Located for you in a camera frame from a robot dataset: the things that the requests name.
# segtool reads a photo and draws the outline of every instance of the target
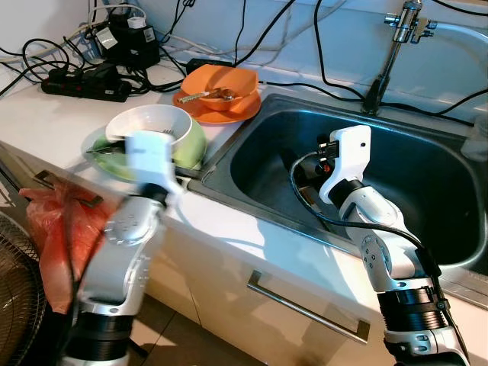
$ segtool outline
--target orange bowl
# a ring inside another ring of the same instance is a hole
[[[244,97],[255,92],[258,88],[258,73],[247,69],[237,69],[227,66],[203,65],[181,84],[181,90],[188,95],[207,92],[214,88],[228,88],[236,93],[232,101],[222,98],[200,98],[198,101],[214,111],[227,111],[235,107]]]

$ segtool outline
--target wall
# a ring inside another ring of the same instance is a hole
[[[334,2],[325,0],[323,3],[331,5]],[[164,4],[156,0],[139,0],[138,3],[148,11],[150,24],[164,31],[169,28],[176,0],[168,0]],[[399,12],[402,3],[402,0],[349,0],[323,20],[320,33],[328,77],[367,88],[383,65],[393,35],[393,29],[383,23],[384,13]],[[477,4],[484,4],[477,10],[488,12],[486,2]],[[239,45],[252,46],[283,5],[283,2],[274,0],[248,0],[246,27]],[[311,21],[313,9],[312,5],[292,5],[289,32]],[[239,0],[197,0],[195,6],[187,9],[182,16],[175,34],[221,50],[232,49],[240,28],[241,14],[242,1]],[[478,29],[488,25],[485,17],[465,15],[427,0],[424,1],[422,16],[476,26]],[[280,43],[285,18],[286,13],[262,46],[271,47]],[[169,44],[185,46],[173,40]],[[441,108],[446,102],[457,101],[486,87],[486,50],[486,45],[478,40],[451,31],[436,30],[434,37],[422,38],[420,44],[408,43],[402,47],[389,88],[396,92],[397,100],[401,95],[434,98]],[[262,63],[272,56],[273,53],[260,52],[251,60]],[[310,28],[290,43],[272,66],[319,75],[313,29]],[[471,107],[476,105],[480,110],[486,110],[483,106],[485,101],[486,98],[478,98]]]
[[[82,0],[15,0],[2,5],[0,21],[0,47],[18,52],[25,41],[42,37],[60,42],[63,35],[70,35],[83,21],[86,21],[87,1]],[[0,65],[0,89],[17,74]],[[19,83],[13,90],[29,85]]]

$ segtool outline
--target orange plate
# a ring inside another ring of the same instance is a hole
[[[199,101],[190,101],[184,104],[178,102],[179,98],[186,96],[187,94],[184,91],[179,91],[173,95],[173,104],[187,111],[201,124],[233,124],[234,122],[254,117],[261,108],[261,98],[258,91],[243,98],[237,106],[228,111],[214,111],[205,107]]]

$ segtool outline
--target power adapter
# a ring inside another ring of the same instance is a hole
[[[218,59],[191,59],[186,64],[186,73],[189,74],[190,72],[195,71],[200,66],[203,65],[217,65],[217,66],[228,66],[232,67],[232,63],[229,61],[219,61]]]

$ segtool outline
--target white bowl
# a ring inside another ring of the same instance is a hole
[[[192,123],[190,114],[173,105],[141,105],[115,116],[105,127],[105,137],[113,143],[137,130],[166,132],[175,138],[175,148],[190,133]]]

